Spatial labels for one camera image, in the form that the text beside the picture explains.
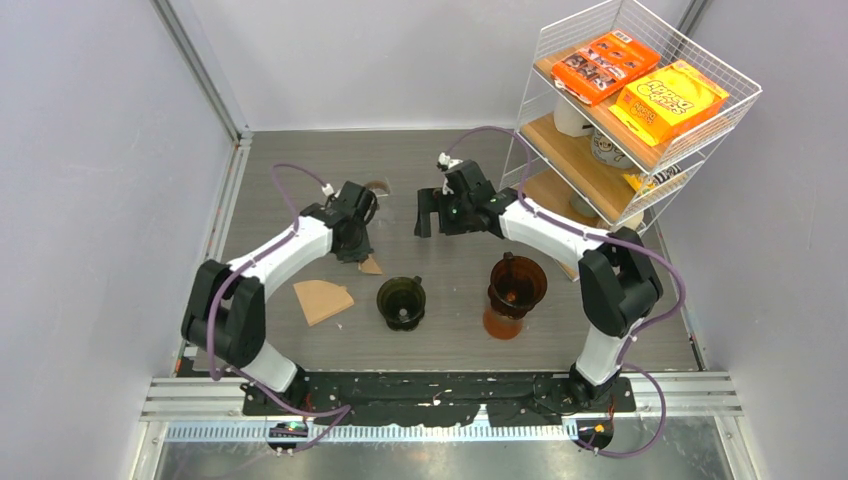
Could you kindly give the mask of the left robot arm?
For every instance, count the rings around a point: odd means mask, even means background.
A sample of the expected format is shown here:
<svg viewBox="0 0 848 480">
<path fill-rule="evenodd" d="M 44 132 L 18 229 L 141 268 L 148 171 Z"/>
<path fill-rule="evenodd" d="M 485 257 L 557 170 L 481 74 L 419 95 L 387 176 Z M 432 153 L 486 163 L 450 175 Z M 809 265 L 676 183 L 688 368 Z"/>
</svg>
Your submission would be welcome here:
<svg viewBox="0 0 848 480">
<path fill-rule="evenodd" d="M 307 389 L 295 380 L 299 366 L 267 341 L 266 302 L 295 273 L 328 254 L 342 263 L 366 260 L 373 251 L 367 226 L 377 208 L 373 191 L 347 181 L 254 251 L 228 263 L 204 261 L 195 274 L 182 338 L 269 388 L 268 400 L 280 412 L 298 412 Z"/>
</svg>

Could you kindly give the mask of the amber brown coffee dripper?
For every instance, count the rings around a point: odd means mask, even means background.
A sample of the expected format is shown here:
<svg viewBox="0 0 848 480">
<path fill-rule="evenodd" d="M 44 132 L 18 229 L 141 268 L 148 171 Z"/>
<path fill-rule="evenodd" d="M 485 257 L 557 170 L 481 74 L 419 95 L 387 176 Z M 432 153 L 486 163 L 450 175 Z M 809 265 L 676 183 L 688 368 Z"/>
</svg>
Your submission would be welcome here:
<svg viewBox="0 0 848 480">
<path fill-rule="evenodd" d="M 491 270 L 487 295 L 496 314 L 520 320 L 544 298 L 547 287 L 547 276 L 539 264 L 505 252 Z"/>
</svg>

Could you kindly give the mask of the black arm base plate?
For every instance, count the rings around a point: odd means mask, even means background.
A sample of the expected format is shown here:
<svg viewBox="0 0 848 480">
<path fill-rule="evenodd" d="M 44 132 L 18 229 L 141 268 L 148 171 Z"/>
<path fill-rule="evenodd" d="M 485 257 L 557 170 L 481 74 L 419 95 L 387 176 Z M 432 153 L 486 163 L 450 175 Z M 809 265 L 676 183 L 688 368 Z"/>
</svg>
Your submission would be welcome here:
<svg viewBox="0 0 848 480">
<path fill-rule="evenodd" d="M 567 374 L 553 372 L 307 372 L 281 394 L 288 405 L 318 413 L 328 426 L 451 427 L 484 412 L 493 427 L 555 425 L 575 414 L 632 413 L 631 383 L 618 379 L 599 399 L 580 400 Z"/>
</svg>

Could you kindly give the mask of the brown paper coffee filter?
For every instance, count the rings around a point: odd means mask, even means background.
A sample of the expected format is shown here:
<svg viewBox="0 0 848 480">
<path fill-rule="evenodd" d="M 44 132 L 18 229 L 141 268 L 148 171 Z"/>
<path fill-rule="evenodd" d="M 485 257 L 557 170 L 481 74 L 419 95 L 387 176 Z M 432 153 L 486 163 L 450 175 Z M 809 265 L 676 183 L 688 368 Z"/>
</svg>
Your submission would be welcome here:
<svg viewBox="0 0 848 480">
<path fill-rule="evenodd" d="M 378 265 L 373 255 L 369 255 L 358 264 L 359 271 L 366 275 L 382 275 L 383 270 Z"/>
</svg>

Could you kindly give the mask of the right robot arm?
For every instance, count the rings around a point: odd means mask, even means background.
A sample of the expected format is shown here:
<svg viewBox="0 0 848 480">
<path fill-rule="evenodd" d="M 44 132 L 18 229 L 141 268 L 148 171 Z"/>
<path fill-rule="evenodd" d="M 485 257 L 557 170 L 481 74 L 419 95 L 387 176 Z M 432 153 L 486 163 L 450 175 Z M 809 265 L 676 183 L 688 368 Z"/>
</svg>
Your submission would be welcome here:
<svg viewBox="0 0 848 480">
<path fill-rule="evenodd" d="M 416 193 L 415 236 L 431 236 L 436 214 L 441 234 L 490 233 L 577 269 L 590 328 L 566 385 L 577 406 L 598 409 L 610 398 L 626 348 L 663 296 L 640 236 L 629 228 L 607 232 L 579 224 L 536 203 L 523 189 L 496 190 L 474 161 L 445 157 L 438 168 L 443 184 Z"/>
</svg>

